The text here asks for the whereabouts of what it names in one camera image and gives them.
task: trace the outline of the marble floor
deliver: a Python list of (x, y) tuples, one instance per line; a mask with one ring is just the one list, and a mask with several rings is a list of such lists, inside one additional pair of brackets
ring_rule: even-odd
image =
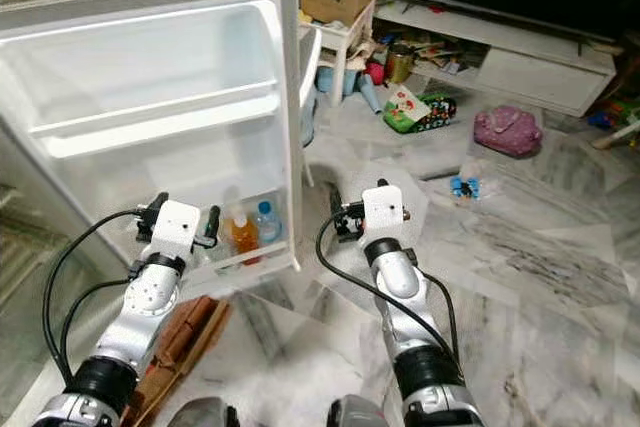
[[(470, 140), (470, 119), (502, 99), (465, 96), (458, 122), (399, 136), (352, 99), (321, 106), (307, 160), (301, 273), (285, 272), (233, 298), (219, 344), (156, 418), (221, 396), (243, 425), (322, 426), (347, 393), (384, 406), (402, 425), (380, 321), (366, 292), (323, 270), (313, 251), (328, 214), (326, 182), (344, 200), (384, 176), (412, 220), (403, 245), (449, 286), (462, 365), (487, 426), (640, 425), (640, 154), (593, 150), (582, 121), (529, 108), (544, 130), (536, 157), (513, 160)], [(480, 179), (456, 202), (451, 172)], [(355, 244), (327, 242), (340, 268), (370, 280)], [(446, 307), (429, 296), (448, 334)]]

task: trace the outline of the white refrigerator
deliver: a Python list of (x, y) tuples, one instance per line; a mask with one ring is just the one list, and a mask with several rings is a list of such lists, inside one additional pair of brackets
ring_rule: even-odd
[[(213, 204), (274, 202), (283, 235), (249, 256), (261, 261), (196, 257), (185, 299), (297, 268), (297, 9), (298, 0), (0, 0), (0, 183), (69, 238), (161, 191), (201, 208), (203, 221)], [(135, 234), (131, 221), (114, 221), (84, 253), (122, 276), (143, 247)]]

